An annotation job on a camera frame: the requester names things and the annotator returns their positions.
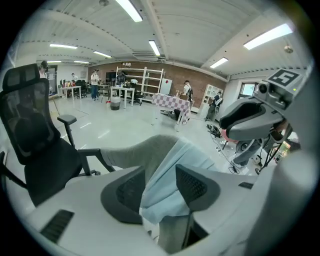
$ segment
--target white cabinet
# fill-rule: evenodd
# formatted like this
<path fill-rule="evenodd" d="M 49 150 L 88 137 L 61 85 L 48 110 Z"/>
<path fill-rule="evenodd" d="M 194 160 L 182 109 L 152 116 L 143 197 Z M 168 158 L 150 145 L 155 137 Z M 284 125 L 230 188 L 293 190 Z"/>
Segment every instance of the white cabinet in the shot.
<path fill-rule="evenodd" d="M 218 94 L 218 92 L 221 92 L 223 94 L 224 90 L 211 84 L 206 85 L 202 102 L 198 111 L 198 114 L 200 116 L 205 117 L 207 115 L 209 109 L 209 98 L 214 98 Z"/>

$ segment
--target white t-shirt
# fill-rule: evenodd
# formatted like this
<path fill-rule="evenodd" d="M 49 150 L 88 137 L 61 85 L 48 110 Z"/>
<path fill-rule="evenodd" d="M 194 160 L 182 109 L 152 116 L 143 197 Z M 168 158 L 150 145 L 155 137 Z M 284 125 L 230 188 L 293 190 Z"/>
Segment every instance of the white t-shirt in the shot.
<path fill-rule="evenodd" d="M 39 71 L 39 73 L 40 73 L 40 78 L 47 78 L 47 76 L 46 76 L 46 73 L 45 73 L 45 72 L 41 73 L 41 72 Z"/>
<path fill-rule="evenodd" d="M 188 93 L 189 89 L 191 89 L 190 84 L 186 84 L 186 85 L 183 87 L 183 95 L 186 95 L 186 94 Z"/>
<path fill-rule="evenodd" d="M 97 74 L 91 75 L 91 84 L 94 86 L 98 85 L 99 76 Z"/>

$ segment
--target trash can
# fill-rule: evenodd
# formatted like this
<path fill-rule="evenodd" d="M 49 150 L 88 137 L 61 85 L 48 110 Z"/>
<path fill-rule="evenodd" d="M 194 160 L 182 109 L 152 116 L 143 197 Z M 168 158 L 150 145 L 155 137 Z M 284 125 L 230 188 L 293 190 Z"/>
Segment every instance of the trash can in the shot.
<path fill-rule="evenodd" d="M 110 108 L 111 110 L 120 109 L 120 97 L 111 97 Z"/>

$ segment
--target chair headrest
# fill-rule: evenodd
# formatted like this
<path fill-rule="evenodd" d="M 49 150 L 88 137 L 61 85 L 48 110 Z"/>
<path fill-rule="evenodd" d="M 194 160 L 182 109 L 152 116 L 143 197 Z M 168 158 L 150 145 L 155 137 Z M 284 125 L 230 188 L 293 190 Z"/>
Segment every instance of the chair headrest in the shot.
<path fill-rule="evenodd" d="M 9 69 L 3 79 L 2 89 L 6 92 L 39 82 L 40 73 L 36 63 Z"/>

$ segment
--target window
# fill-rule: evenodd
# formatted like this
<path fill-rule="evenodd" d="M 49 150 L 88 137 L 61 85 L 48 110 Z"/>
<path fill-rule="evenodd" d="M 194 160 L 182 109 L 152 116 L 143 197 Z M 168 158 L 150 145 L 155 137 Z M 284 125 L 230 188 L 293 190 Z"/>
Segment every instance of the window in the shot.
<path fill-rule="evenodd" d="M 257 89 L 257 85 L 258 85 L 257 82 L 251 82 L 251 83 L 244 82 L 244 83 L 242 83 L 238 99 L 252 96 L 254 91 Z"/>

